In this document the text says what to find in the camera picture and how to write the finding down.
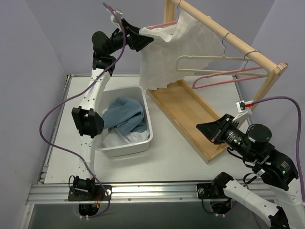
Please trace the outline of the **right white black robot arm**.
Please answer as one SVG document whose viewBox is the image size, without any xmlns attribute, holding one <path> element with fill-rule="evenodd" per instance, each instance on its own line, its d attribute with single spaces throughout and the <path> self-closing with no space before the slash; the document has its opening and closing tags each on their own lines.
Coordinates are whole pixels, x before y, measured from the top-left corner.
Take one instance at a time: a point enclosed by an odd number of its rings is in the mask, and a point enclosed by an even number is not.
<svg viewBox="0 0 305 229">
<path fill-rule="evenodd" d="M 250 125 L 243 133 L 234 117 L 220 119 L 196 128 L 213 144 L 225 143 L 273 191 L 277 203 L 271 203 L 241 185 L 231 175 L 221 172 L 212 181 L 212 192 L 242 204 L 260 217 L 271 229 L 303 229 L 305 207 L 301 195 L 301 174 L 292 159 L 276 150 L 269 141 L 272 132 L 262 124 Z"/>
</svg>

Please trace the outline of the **blue denim skirt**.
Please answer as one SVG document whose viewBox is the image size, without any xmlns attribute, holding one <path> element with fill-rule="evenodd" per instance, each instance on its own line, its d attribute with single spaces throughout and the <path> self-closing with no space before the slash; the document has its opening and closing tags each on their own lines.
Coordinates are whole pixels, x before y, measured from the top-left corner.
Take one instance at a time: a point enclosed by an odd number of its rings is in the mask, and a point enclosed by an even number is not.
<svg viewBox="0 0 305 229">
<path fill-rule="evenodd" d="M 143 106 L 135 99 L 120 97 L 103 113 L 104 129 L 117 128 L 123 135 L 146 130 Z"/>
</svg>

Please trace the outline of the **white skirt front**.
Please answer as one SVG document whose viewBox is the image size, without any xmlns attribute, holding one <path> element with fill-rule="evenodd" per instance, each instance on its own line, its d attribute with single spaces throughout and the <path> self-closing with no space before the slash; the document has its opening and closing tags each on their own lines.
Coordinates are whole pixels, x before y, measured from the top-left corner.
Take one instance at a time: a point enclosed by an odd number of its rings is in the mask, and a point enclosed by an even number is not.
<svg viewBox="0 0 305 229">
<path fill-rule="evenodd" d="M 105 148 L 136 144 L 146 141 L 150 136 L 150 132 L 130 132 L 127 136 L 123 136 L 117 128 L 112 129 L 105 137 L 102 145 Z"/>
</svg>

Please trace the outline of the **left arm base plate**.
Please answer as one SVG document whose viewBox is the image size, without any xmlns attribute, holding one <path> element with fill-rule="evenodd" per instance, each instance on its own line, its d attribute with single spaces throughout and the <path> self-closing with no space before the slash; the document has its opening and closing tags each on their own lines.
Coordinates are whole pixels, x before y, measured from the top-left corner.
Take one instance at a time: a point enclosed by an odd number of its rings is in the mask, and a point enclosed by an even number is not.
<svg viewBox="0 0 305 229">
<path fill-rule="evenodd" d="M 72 202 L 108 201 L 112 195 L 112 186 L 110 185 L 105 185 L 103 189 L 101 185 L 96 183 L 95 190 L 91 193 L 84 189 L 75 188 L 72 185 L 69 188 L 67 200 Z"/>
</svg>

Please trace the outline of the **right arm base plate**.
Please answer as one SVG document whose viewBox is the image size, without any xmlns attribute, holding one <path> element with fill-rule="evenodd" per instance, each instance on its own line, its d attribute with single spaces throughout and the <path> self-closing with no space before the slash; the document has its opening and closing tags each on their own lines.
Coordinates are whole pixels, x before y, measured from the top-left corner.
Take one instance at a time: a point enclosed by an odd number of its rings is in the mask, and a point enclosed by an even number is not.
<svg viewBox="0 0 305 229">
<path fill-rule="evenodd" d="M 217 189 L 211 183 L 198 183 L 196 189 L 199 199 L 217 198 Z"/>
</svg>

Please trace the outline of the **pink hanger back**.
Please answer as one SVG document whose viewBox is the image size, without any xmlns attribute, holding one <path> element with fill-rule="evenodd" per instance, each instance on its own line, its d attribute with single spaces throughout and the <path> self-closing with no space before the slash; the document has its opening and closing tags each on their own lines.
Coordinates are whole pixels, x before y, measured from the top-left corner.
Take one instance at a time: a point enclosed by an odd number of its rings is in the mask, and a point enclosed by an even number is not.
<svg viewBox="0 0 305 229">
<path fill-rule="evenodd" d="M 178 20 L 172 21 L 172 22 L 166 22 L 166 23 L 162 23 L 162 24 L 157 24 L 157 25 L 152 25 L 152 26 L 147 26 L 146 28 L 149 30 L 152 30 L 155 28 L 164 28 L 167 26 L 175 25 L 177 22 L 178 22 Z"/>
</svg>

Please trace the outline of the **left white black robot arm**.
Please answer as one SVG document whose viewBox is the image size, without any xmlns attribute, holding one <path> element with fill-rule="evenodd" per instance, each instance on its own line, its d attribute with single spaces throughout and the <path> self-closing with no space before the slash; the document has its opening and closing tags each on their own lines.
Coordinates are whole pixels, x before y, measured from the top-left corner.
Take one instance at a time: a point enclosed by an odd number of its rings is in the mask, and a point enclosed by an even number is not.
<svg viewBox="0 0 305 229">
<path fill-rule="evenodd" d="M 93 34 L 90 82 L 94 85 L 85 93 L 80 105 L 71 111 L 81 140 L 79 169 L 71 190 L 79 193 L 85 200 L 93 199 L 97 192 L 94 178 L 95 145 L 104 129 L 104 120 L 98 112 L 98 107 L 115 68 L 116 58 L 112 54 L 125 46 L 138 52 L 154 40 L 152 37 L 140 35 L 140 28 L 132 26 L 125 19 L 121 19 L 120 22 L 111 37 L 107 37 L 102 31 Z"/>
</svg>

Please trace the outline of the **white pleated skirt back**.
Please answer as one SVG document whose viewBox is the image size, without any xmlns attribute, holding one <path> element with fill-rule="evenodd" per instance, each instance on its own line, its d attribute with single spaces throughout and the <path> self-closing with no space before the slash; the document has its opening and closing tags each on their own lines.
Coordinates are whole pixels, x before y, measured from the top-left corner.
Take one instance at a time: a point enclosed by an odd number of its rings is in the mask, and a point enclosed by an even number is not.
<svg viewBox="0 0 305 229">
<path fill-rule="evenodd" d="M 183 10 L 176 24 L 153 29 L 144 27 L 140 34 L 154 39 L 141 50 L 140 86 L 145 90 L 166 88 L 183 79 L 185 73 L 175 67 L 182 55 L 220 56 L 224 52 L 216 34 Z"/>
</svg>

